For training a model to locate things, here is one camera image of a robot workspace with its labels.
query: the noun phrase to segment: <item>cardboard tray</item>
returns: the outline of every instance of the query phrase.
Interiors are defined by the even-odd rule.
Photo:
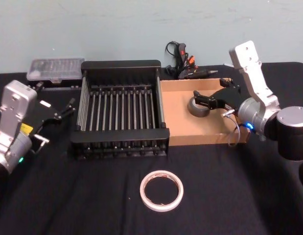
[[[211,110],[207,117],[195,117],[189,113],[187,104],[197,90],[203,95],[212,95],[222,89],[219,79],[164,80],[161,81],[164,120],[170,129],[170,146],[227,143],[235,124],[223,118],[224,109]],[[240,143],[248,140],[250,131],[240,128]],[[235,143],[237,131],[231,138]]]

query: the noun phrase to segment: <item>blue led light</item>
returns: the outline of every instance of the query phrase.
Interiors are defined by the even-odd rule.
[[[249,128],[250,130],[254,129],[254,126],[250,122],[246,123],[246,127]]]

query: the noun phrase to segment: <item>wall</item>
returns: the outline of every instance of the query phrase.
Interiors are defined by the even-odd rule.
[[[247,40],[263,62],[303,62],[303,0],[0,0],[0,72],[67,56],[166,66],[172,40],[198,65],[230,63]]]

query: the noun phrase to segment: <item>masking tape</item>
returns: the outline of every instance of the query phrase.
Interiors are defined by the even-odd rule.
[[[149,198],[147,198],[147,196],[145,194],[146,185],[150,180],[157,178],[157,177],[168,178],[168,179],[172,180],[175,183],[175,185],[177,186],[178,195],[173,202],[166,204],[166,205],[155,204]],[[149,173],[148,175],[146,175],[144,177],[144,179],[142,180],[142,182],[140,184],[140,196],[141,196],[143,203],[149,209],[156,211],[156,212],[166,212],[166,211],[168,212],[168,211],[173,210],[181,202],[183,194],[184,194],[184,187],[183,187],[182,181],[175,174],[173,174],[169,171],[166,171],[166,170],[156,170],[156,171]]]

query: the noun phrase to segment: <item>black table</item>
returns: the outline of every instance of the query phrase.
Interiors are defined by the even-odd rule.
[[[207,68],[243,84],[233,68]],[[303,106],[303,64],[265,63],[262,69],[282,108]],[[13,79],[25,82],[25,73],[0,74],[0,98]],[[58,109],[71,97],[79,100],[79,91],[39,94]],[[282,158],[275,142],[252,135],[237,148],[180,146],[171,147],[167,158],[78,162],[66,152],[69,125],[48,133],[55,134],[51,143],[39,156],[25,158],[0,187],[0,235],[303,234],[301,162]],[[158,169],[172,171],[184,185],[182,202],[170,212],[151,211],[140,199],[141,180]],[[164,180],[147,188],[155,201],[174,193]]]

